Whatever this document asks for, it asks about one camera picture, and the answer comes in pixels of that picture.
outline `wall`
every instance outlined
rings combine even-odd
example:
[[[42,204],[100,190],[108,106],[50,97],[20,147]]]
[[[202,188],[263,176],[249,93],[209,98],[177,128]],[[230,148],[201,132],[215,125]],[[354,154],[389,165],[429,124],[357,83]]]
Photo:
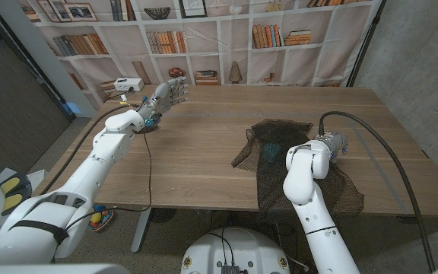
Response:
[[[386,2],[354,86],[372,88],[438,166],[438,1]]]
[[[92,117],[96,110],[79,91],[67,71],[55,58],[40,32],[27,19],[16,1],[0,0],[0,15],[16,34],[18,39],[38,63],[40,68],[67,101],[68,106],[79,117]]]

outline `wooden table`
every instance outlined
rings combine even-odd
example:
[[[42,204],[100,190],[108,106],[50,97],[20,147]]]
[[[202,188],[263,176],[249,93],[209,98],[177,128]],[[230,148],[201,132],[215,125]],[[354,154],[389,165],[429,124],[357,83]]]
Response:
[[[139,104],[142,96],[153,90],[154,86],[147,85],[129,96],[129,101]],[[292,119],[313,123],[312,138],[319,117],[340,110],[368,122],[391,145],[411,181],[422,214],[438,216],[438,168],[370,89],[191,86],[188,97],[189,102],[163,116],[157,131],[147,134],[153,159],[153,207],[257,210],[255,173],[230,164],[246,144],[246,130],[262,119]],[[118,105],[117,100],[108,101],[96,117]],[[92,138],[103,127],[104,119],[51,190],[60,187],[88,156]],[[413,214],[398,170],[368,131],[341,116],[326,118],[325,130],[349,136],[349,152],[340,156],[338,165],[365,195],[363,214]],[[36,193],[54,177],[82,135]],[[96,203],[147,205],[148,165],[143,136],[137,135],[131,151],[110,171]]]

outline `table leg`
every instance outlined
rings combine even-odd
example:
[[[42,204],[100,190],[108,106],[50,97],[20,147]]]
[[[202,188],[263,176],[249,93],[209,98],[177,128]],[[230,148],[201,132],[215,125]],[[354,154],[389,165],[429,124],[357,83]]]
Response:
[[[135,237],[133,238],[133,243],[131,245],[131,252],[133,253],[139,252],[143,246],[144,236],[146,235],[146,230],[150,223],[150,212],[151,208],[140,213],[140,218],[136,225]]]

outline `yellow object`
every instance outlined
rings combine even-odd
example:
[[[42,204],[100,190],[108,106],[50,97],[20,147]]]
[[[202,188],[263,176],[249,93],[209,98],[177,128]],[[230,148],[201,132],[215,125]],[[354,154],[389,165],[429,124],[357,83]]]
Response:
[[[3,183],[0,187],[4,194],[8,193],[10,190],[14,189],[20,183],[20,178],[15,177]]]
[[[92,216],[90,217],[90,221],[92,221],[93,223],[97,223],[100,221],[100,212],[92,214]]]
[[[23,199],[23,196],[21,194],[14,194],[13,196],[9,196],[5,199],[5,205],[3,206],[3,212],[17,206],[21,200]]]

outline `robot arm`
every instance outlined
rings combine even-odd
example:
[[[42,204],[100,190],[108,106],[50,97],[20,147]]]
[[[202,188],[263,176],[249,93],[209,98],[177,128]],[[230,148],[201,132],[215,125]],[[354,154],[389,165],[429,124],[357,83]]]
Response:
[[[323,179],[329,161],[340,149],[347,151],[348,140],[327,133],[292,147],[287,153],[288,175],[283,190],[302,223],[319,273],[359,273],[342,236],[327,210],[322,191],[313,179]]]
[[[160,84],[138,110],[107,119],[93,140],[93,150],[59,189],[22,202],[0,230],[0,264],[50,263],[69,256],[84,235],[89,218],[66,229],[92,211],[111,167],[129,151],[134,132],[160,121],[162,113],[187,98],[185,78]]]

